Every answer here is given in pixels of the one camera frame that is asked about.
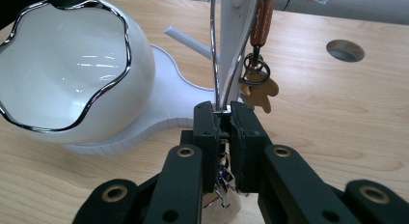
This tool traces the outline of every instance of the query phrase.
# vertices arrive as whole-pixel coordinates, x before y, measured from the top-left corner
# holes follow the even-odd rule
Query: wood grain
[[[211,64],[163,34],[167,25],[208,43],[209,5],[185,0],[108,0],[130,14],[176,59],[192,82],[211,87]],[[4,40],[10,27],[0,32]],[[274,143],[291,146],[322,179],[343,189],[380,182],[409,201],[409,26],[274,12],[261,54],[280,93],[271,114],[256,109]],[[357,43],[358,63],[331,57],[332,40]],[[0,222],[70,223],[91,191],[159,172],[180,129],[153,135],[123,153],[80,155],[22,134],[0,120]],[[257,195],[242,197],[232,223],[262,223]]]

